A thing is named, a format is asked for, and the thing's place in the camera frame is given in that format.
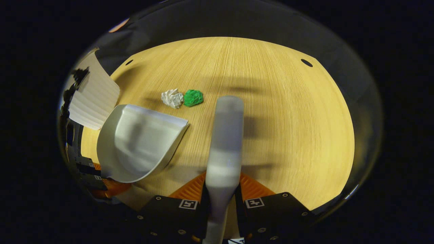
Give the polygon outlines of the white paper ball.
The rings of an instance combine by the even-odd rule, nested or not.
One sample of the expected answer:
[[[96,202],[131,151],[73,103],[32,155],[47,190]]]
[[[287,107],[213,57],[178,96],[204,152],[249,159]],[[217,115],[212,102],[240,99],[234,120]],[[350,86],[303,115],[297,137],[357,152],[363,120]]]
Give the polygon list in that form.
[[[164,104],[174,109],[179,109],[184,102],[183,94],[178,91],[178,88],[162,92],[161,100]]]

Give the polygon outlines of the white ribbed garbage bin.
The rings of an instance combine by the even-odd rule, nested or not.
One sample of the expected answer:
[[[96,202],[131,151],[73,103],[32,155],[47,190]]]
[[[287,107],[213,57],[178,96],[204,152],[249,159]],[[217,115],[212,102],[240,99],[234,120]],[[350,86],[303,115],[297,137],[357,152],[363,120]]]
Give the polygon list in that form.
[[[69,106],[69,118],[92,130],[102,128],[107,117],[115,108],[120,88],[107,74],[96,57],[94,48],[78,62],[75,69],[88,69],[78,90],[73,94]]]

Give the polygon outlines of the small white broom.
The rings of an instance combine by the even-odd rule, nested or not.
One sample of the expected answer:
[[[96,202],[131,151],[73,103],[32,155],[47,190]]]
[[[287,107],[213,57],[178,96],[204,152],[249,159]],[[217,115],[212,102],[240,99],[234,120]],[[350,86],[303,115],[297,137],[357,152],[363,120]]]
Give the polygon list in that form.
[[[218,98],[206,166],[210,215],[203,244],[223,241],[228,205],[240,183],[243,127],[243,100],[237,96]]]

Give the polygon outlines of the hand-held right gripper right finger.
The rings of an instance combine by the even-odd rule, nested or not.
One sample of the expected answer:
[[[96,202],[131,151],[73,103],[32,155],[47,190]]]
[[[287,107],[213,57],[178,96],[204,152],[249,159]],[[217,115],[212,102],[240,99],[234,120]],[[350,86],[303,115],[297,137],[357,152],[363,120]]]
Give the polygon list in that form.
[[[236,188],[236,210],[245,243],[284,243],[316,221],[290,193],[275,193],[245,173]]]

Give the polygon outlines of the green paper ball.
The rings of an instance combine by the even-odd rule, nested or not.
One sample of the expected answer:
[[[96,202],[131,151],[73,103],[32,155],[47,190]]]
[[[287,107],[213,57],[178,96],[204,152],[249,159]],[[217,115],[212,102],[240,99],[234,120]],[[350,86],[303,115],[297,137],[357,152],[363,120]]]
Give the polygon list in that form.
[[[190,89],[184,94],[183,100],[183,105],[186,107],[192,107],[201,104],[204,101],[203,93],[200,90]]]

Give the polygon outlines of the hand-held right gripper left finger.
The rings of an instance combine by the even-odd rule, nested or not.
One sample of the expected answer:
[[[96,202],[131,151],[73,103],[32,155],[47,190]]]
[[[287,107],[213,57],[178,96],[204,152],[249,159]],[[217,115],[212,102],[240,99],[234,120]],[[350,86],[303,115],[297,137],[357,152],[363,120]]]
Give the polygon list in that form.
[[[169,196],[154,196],[138,212],[138,230],[145,244],[201,244],[209,218],[205,173]]]

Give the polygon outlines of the white plastic dustpan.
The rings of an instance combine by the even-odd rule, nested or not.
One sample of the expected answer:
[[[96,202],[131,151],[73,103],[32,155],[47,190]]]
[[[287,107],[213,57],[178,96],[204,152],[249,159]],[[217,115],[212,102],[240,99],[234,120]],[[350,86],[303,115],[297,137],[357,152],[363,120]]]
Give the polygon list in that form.
[[[101,176],[134,183],[158,174],[175,154],[189,121],[144,107],[117,105],[96,145]]]

